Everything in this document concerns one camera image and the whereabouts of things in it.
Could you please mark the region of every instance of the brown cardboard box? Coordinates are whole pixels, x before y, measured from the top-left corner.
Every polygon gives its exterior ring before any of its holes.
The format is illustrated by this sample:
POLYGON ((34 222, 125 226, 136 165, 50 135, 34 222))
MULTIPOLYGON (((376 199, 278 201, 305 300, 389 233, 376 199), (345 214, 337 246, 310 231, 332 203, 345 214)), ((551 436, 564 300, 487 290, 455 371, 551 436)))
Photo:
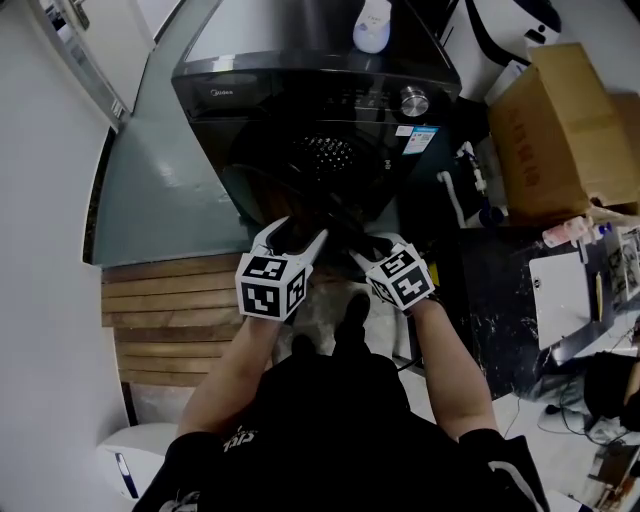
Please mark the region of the brown cardboard box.
POLYGON ((615 93, 611 94, 611 100, 622 119, 636 166, 640 170, 640 96, 635 92, 615 93))
POLYGON ((640 170, 612 99, 579 44, 532 50, 489 110, 509 210, 529 223, 635 203, 640 170))

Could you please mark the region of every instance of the control panel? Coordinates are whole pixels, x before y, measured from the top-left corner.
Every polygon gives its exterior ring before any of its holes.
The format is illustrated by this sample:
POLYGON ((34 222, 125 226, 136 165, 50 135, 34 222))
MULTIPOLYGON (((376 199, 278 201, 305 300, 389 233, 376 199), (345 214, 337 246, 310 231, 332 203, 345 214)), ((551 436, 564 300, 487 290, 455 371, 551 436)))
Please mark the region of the control panel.
POLYGON ((304 70, 232 71, 190 77, 194 119, 304 118, 428 123, 448 111, 437 84, 395 76, 304 70))

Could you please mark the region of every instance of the black washing machine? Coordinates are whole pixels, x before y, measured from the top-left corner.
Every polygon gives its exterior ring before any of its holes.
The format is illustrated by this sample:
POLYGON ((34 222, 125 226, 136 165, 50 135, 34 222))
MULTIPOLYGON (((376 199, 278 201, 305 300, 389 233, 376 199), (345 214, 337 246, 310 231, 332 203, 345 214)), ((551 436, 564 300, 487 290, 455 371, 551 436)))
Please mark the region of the black washing machine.
POLYGON ((352 34, 363 0, 223 0, 173 87, 245 218, 294 214, 360 232, 447 124, 460 80, 406 0, 377 55, 352 34))

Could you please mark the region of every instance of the washing machine door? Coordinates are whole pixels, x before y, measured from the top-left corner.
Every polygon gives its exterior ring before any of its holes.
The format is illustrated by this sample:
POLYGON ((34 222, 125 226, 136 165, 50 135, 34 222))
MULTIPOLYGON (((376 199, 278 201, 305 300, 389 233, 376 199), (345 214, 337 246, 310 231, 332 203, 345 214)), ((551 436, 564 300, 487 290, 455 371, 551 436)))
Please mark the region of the washing machine door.
POLYGON ((260 225, 286 215, 361 229, 387 149, 356 123, 250 122, 234 139, 221 181, 238 211, 260 225))

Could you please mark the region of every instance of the pipe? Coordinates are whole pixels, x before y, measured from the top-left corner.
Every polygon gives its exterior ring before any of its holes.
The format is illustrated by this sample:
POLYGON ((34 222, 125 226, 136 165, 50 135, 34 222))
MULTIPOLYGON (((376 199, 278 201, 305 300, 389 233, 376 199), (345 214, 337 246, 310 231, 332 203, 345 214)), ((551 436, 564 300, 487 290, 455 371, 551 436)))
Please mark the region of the pipe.
POLYGON ((453 181, 451 181, 451 174, 449 174, 449 171, 440 171, 436 177, 438 178, 438 181, 440 183, 444 183, 446 185, 447 193, 449 194, 449 199, 451 200, 453 209, 456 211, 458 226, 464 229, 465 227, 467 227, 467 223, 464 220, 464 214, 462 213, 462 208, 460 207, 460 203, 458 202, 456 191, 453 188, 453 181))

